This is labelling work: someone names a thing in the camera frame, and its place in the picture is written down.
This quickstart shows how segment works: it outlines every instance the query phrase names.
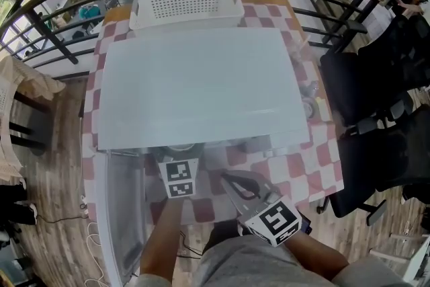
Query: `red and white checkered cloth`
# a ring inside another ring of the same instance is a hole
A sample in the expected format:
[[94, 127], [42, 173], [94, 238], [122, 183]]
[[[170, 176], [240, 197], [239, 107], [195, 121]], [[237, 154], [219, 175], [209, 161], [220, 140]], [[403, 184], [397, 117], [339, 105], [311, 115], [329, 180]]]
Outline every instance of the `red and white checkered cloth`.
[[[297, 51], [304, 41], [303, 31], [300, 31], [294, 13], [286, 5], [244, 3], [244, 7], [245, 17], [240, 26], [279, 28], [290, 53]], [[97, 153], [96, 149], [106, 53], [111, 42], [132, 37], [134, 33], [128, 28], [128, 18], [104, 24], [95, 46], [94, 66], [88, 78], [82, 155], [85, 193], [92, 220], [96, 220], [95, 171], [106, 171], [105, 155]], [[220, 184], [220, 174], [225, 169], [260, 172], [296, 204], [315, 201], [343, 189], [335, 124], [307, 44], [301, 50], [301, 57], [300, 63], [293, 63], [300, 89], [306, 89], [310, 84], [316, 89], [312, 98], [318, 109], [308, 121], [310, 142], [290, 146], [285, 155], [270, 158], [264, 157], [263, 152], [244, 153], [236, 146], [206, 147], [200, 159], [197, 194], [184, 202], [183, 224], [218, 222], [237, 217], [235, 207]], [[144, 163], [146, 199], [150, 208], [148, 221], [151, 221], [158, 218], [166, 193], [153, 157], [147, 155]]]

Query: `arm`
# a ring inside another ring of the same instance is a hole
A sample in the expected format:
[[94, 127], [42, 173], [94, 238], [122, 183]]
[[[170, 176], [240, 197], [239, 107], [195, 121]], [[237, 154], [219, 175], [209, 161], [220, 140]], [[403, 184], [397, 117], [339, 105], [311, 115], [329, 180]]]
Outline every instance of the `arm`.
[[345, 256], [319, 241], [309, 237], [302, 231], [285, 242], [287, 249], [303, 265], [310, 270], [331, 281], [343, 268], [349, 265]]
[[397, 1], [398, 5], [403, 7], [404, 9], [410, 10], [412, 12], [417, 12], [420, 14], [424, 13], [423, 9], [421, 9], [421, 6], [419, 6], [419, 5], [405, 4], [401, 0], [396, 0], [396, 1]]
[[179, 248], [182, 204], [183, 198], [167, 200], [140, 258], [140, 274], [157, 275], [172, 282]]

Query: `window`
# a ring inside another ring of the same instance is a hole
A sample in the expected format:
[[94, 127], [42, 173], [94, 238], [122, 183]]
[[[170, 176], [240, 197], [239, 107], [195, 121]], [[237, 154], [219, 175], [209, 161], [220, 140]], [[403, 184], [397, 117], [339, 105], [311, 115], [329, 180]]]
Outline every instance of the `window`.
[[[18, 0], [0, 0], [0, 24], [3, 23], [5, 18], [9, 15], [9, 12], [11, 11], [14, 4], [16, 4]], [[25, 5], [30, 0], [21, 0], [21, 5]], [[48, 14], [47, 10], [44, 8], [43, 5], [36, 6], [34, 8], [36, 13], [42, 12], [44, 15]], [[10, 40], [12, 40], [16, 35], [18, 35], [22, 30], [25, 30], [31, 25], [31, 22], [28, 20], [28, 18], [23, 15], [20, 18], [18, 18], [4, 33], [3, 37], [0, 39], [0, 46], [4, 46], [6, 43], [8, 43]], [[23, 34], [21, 37], [14, 40], [7, 49], [3, 49], [0, 53], [7, 52], [8, 54], [15, 52], [16, 50], [20, 49], [22, 46], [25, 46], [26, 44], [30, 43], [32, 40], [35, 40], [39, 38], [41, 35], [36, 29], [31, 29], [25, 34]], [[27, 50], [30, 52], [32, 50], [36, 49], [42, 49], [44, 46], [45, 40], [41, 40], [34, 45], [28, 47], [27, 49], [22, 50], [21, 52], [18, 52], [16, 56], [23, 58], [25, 56], [25, 53]]]

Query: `white laundry basket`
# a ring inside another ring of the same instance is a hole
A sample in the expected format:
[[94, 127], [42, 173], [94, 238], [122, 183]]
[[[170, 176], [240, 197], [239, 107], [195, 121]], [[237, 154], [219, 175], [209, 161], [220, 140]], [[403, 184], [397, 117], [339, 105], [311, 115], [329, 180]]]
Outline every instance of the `white laundry basket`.
[[241, 0], [133, 0], [130, 29], [136, 34], [235, 27]]

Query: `white board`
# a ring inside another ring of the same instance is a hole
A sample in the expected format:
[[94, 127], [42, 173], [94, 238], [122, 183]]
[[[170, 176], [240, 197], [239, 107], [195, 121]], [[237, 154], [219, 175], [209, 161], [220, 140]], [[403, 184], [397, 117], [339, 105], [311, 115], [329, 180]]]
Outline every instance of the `white board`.
[[308, 141], [298, 84], [275, 28], [222, 28], [113, 42], [99, 109], [99, 149], [289, 132]]

